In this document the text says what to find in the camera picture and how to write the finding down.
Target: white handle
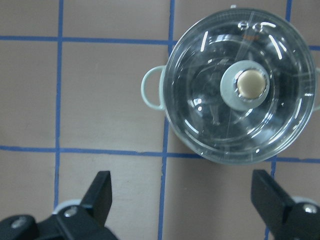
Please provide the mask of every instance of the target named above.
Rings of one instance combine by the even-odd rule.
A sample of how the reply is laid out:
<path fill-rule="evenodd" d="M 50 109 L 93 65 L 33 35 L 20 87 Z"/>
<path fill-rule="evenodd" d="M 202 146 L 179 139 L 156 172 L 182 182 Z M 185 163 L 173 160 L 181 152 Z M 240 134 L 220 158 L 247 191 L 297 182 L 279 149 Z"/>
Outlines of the white handle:
<path fill-rule="evenodd" d="M 154 110 L 165 110 L 165 100 L 164 100 L 164 77 L 165 77 L 165 71 L 166 71 L 166 66 L 156 66 L 152 69 L 150 69 L 143 77 L 142 82 L 141 82 L 141 96 L 145 104 L 154 109 Z M 146 83 L 147 80 L 149 79 L 150 75 L 152 75 L 155 72 L 161 72 L 160 75 L 160 81 L 159 81 L 159 100 L 160 100 L 160 105 L 156 105 L 152 102 L 150 102 L 146 96 Z"/>
<path fill-rule="evenodd" d="M 316 68 L 316 72 L 317 72 L 318 74 L 320 74 L 320 67 L 317 67 L 317 68 Z M 318 110 L 320 110 L 320 105 L 315 106 L 315 107 L 313 108 L 313 112 L 318 111 Z"/>

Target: tile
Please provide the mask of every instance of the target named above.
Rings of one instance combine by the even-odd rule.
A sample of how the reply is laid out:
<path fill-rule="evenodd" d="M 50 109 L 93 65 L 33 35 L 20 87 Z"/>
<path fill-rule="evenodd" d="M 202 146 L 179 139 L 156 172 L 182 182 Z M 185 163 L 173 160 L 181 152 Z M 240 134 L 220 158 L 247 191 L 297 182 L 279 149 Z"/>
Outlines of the tile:
<path fill-rule="evenodd" d="M 174 39 L 178 40 L 194 23 L 214 14 L 216 12 L 229 9 L 236 4 L 238 8 L 256 8 L 269 11 L 282 18 L 286 16 L 286 0 L 176 0 L 174 12 Z"/>
<path fill-rule="evenodd" d="M 54 207 L 55 154 L 0 151 L 0 221 L 28 214 L 37 222 Z"/>
<path fill-rule="evenodd" d="M 320 45 L 320 1 L 292 1 L 291 23 L 309 45 Z"/>
<path fill-rule="evenodd" d="M 157 239 L 160 157 L 62 154 L 60 202 L 81 199 L 98 171 L 110 171 L 112 205 L 106 226 L 119 239 Z"/>
<path fill-rule="evenodd" d="M 0 35 L 58 35 L 58 0 L 0 1 Z"/>
<path fill-rule="evenodd" d="M 320 52 L 312 51 L 315 63 L 320 66 Z M 320 84 L 316 96 L 315 106 L 320 105 Z M 284 151 L 278 154 L 283 158 L 299 158 L 299 159 L 320 159 L 320 129 L 319 129 L 320 111 L 315 111 L 303 129 L 299 137 Z"/>
<path fill-rule="evenodd" d="M 277 162 L 275 179 L 290 196 L 320 203 L 320 164 Z"/>
<path fill-rule="evenodd" d="M 65 43 L 61 147 L 161 152 L 165 114 L 146 106 L 140 85 L 167 54 L 158 45 Z M 154 82 L 147 93 L 157 98 Z"/>
<path fill-rule="evenodd" d="M 0 145 L 54 147 L 57 44 L 0 41 Z"/>
<path fill-rule="evenodd" d="M 168 158 L 163 239 L 263 239 L 265 224 L 251 203 L 254 169 L 204 159 Z"/>
<path fill-rule="evenodd" d="M 65 0 L 63 35 L 167 40 L 170 1 Z"/>
<path fill-rule="evenodd" d="M 185 145 L 170 127 L 168 133 L 168 153 L 196 154 L 187 145 Z"/>

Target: tiled floor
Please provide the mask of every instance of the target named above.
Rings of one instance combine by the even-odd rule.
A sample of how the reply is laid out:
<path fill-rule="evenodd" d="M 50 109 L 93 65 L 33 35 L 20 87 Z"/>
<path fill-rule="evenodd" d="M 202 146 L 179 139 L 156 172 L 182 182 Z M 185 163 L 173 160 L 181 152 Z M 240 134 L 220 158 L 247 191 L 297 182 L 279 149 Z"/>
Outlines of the tiled floor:
<path fill-rule="evenodd" d="M 290 20 L 320 66 L 318 0 L 2 0 L 0 219 L 41 221 L 103 170 L 113 190 L 106 225 L 121 240 L 268 239 L 250 202 L 253 169 L 273 167 L 289 194 L 320 202 L 320 112 L 276 164 L 228 166 L 195 155 L 142 101 L 144 74 L 166 64 L 192 24 L 231 4 Z M 147 86 L 155 102 L 156 85 Z"/>

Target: pot lid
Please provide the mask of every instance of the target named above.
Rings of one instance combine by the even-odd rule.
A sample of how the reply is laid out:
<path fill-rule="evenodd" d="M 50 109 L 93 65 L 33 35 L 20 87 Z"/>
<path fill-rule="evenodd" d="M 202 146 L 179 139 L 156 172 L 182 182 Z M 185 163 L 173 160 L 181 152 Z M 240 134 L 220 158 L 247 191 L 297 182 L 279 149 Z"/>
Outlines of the pot lid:
<path fill-rule="evenodd" d="M 224 164 L 266 160 L 294 141 L 317 87 L 311 53 L 287 21 L 258 9 L 206 17 L 166 66 L 166 113 L 179 138 Z"/>

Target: silver bolt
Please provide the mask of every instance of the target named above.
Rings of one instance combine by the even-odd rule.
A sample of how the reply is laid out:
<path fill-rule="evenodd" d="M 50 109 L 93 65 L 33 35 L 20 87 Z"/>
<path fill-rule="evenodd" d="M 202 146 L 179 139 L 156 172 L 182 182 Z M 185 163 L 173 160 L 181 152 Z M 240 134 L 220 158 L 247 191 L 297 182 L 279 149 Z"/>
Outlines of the silver bolt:
<path fill-rule="evenodd" d="M 67 218 L 70 218 L 73 215 L 75 215 L 77 213 L 77 211 L 78 211 L 78 208 L 76 206 L 72 206 L 64 212 L 64 216 Z"/>
<path fill-rule="evenodd" d="M 318 211 L 317 207 L 310 203 L 306 203 L 305 205 L 303 205 L 303 209 L 308 214 L 316 214 Z"/>
<path fill-rule="evenodd" d="M 15 220 L 11 224 L 11 228 L 17 229 L 20 228 L 22 225 L 24 225 L 27 222 L 27 218 L 25 216 L 20 216 L 17 220 Z"/>

